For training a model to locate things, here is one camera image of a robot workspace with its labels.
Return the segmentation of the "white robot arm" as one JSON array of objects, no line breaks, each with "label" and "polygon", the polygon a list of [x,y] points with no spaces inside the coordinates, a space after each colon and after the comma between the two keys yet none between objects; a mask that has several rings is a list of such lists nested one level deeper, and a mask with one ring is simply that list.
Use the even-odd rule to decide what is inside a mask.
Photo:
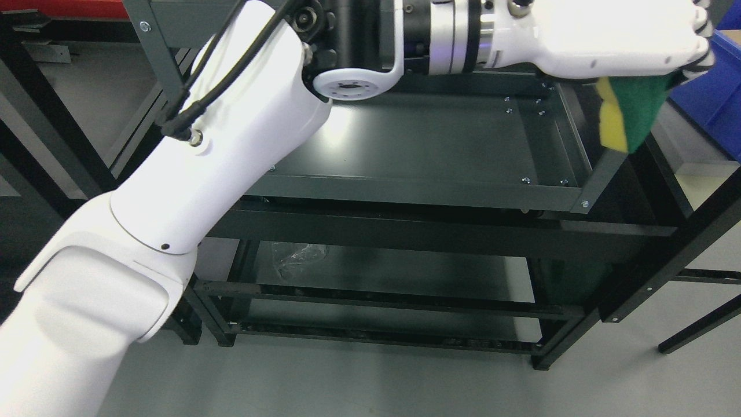
[{"label": "white robot arm", "polygon": [[164,138],[113,192],[88,200],[21,272],[2,324],[3,416],[95,416],[127,349],[154,336],[197,248],[246,190],[325,123],[332,100],[386,92],[404,73],[404,3],[392,5],[394,66],[333,69],[313,93],[310,48],[280,8],[248,1],[207,42]]}]

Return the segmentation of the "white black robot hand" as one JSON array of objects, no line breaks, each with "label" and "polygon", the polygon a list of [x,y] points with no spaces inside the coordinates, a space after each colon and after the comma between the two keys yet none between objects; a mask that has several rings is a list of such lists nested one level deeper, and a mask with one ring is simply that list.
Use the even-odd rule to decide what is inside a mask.
[{"label": "white black robot hand", "polygon": [[495,1],[484,68],[534,64],[561,79],[701,73],[709,1]]}]

